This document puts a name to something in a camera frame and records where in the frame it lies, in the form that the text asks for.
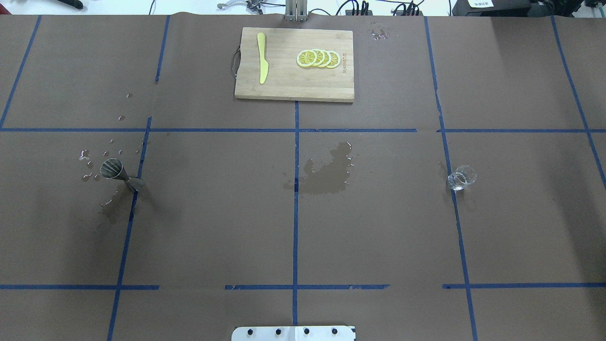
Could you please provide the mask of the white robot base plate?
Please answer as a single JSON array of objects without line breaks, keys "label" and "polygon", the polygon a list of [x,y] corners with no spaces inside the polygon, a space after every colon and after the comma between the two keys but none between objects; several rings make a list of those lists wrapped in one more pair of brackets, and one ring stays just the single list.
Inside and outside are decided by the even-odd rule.
[{"label": "white robot base plate", "polygon": [[243,326],[234,329],[232,341],[355,341],[354,326]]}]

